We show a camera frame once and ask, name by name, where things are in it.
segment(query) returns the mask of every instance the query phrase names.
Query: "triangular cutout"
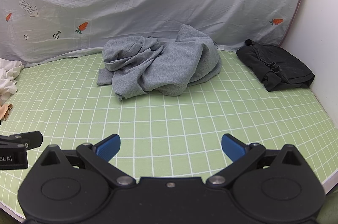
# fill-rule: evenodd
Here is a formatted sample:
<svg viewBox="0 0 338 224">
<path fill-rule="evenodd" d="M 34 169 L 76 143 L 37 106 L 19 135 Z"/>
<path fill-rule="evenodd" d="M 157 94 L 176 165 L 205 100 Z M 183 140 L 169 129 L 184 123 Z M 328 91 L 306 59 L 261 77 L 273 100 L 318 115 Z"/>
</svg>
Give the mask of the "triangular cutout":
<svg viewBox="0 0 338 224">
<path fill-rule="evenodd" d="M 60 159 L 57 157 L 54 151 L 50 151 L 42 161 L 41 166 L 49 166 L 56 164 L 60 164 Z"/>
<path fill-rule="evenodd" d="M 296 165 L 296 166 L 301 165 L 298 158 L 295 156 L 295 154 L 292 151 L 288 151 L 285 154 L 285 157 L 283 159 L 283 164 L 290 164 L 290 165 Z"/>
</svg>

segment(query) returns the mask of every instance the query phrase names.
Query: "carrot print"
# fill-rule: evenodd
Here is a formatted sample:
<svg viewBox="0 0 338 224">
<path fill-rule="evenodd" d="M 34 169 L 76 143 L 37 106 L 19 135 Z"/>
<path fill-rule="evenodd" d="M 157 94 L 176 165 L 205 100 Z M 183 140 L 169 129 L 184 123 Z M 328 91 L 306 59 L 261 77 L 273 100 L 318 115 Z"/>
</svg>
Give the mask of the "carrot print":
<svg viewBox="0 0 338 224">
<path fill-rule="evenodd" d="M 269 22 L 271 23 L 271 25 L 273 25 L 273 24 L 278 25 L 278 24 L 282 23 L 283 21 L 284 21 L 283 19 L 273 19 Z"/>
<path fill-rule="evenodd" d="M 6 16 L 6 21 L 7 21 L 7 23 L 8 23 L 8 21 L 10 20 L 11 16 L 12 16 L 12 13 L 10 13 L 9 15 Z"/>
<path fill-rule="evenodd" d="M 88 22 L 84 22 L 78 28 L 76 28 L 75 32 L 79 32 L 80 34 L 82 34 L 81 31 L 84 31 L 86 29 L 87 25 L 88 25 Z"/>
</svg>

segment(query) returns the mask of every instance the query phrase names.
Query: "crumpled gray garment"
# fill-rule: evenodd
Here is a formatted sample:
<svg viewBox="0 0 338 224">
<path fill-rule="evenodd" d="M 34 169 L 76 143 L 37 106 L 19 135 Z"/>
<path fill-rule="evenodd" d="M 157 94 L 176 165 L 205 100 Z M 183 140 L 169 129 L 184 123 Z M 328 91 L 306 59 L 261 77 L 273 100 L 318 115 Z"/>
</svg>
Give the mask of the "crumpled gray garment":
<svg viewBox="0 0 338 224">
<path fill-rule="evenodd" d="M 181 95 L 187 86 L 208 81 L 221 71 L 222 62 L 212 39 L 182 25 L 175 42 L 130 36 L 110 40 L 102 51 L 105 69 L 97 85 L 112 84 L 119 100 L 158 90 Z"/>
</svg>

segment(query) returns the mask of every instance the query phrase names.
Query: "blue gripper pad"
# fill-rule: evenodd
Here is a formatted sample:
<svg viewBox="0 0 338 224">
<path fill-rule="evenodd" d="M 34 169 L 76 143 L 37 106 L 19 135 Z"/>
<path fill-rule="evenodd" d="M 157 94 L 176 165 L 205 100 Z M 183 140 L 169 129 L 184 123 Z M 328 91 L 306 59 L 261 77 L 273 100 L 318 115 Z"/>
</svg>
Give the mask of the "blue gripper pad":
<svg viewBox="0 0 338 224">
<path fill-rule="evenodd" d="M 235 162 L 244 156 L 250 150 L 250 147 L 226 133 L 222 136 L 222 150 L 232 162 Z"/>
<path fill-rule="evenodd" d="M 118 153 L 121 139 L 117 134 L 112 134 L 92 147 L 92 151 L 105 161 L 109 162 Z"/>
</svg>

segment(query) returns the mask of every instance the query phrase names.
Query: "white wall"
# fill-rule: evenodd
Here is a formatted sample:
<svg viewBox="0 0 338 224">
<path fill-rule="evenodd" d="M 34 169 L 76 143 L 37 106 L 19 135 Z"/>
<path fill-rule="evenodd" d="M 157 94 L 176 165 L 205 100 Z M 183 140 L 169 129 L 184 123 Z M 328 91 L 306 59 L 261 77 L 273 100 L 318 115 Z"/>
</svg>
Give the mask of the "white wall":
<svg viewBox="0 0 338 224">
<path fill-rule="evenodd" d="M 338 0 L 302 0 L 282 48 L 313 71 L 310 88 L 338 127 Z"/>
</svg>

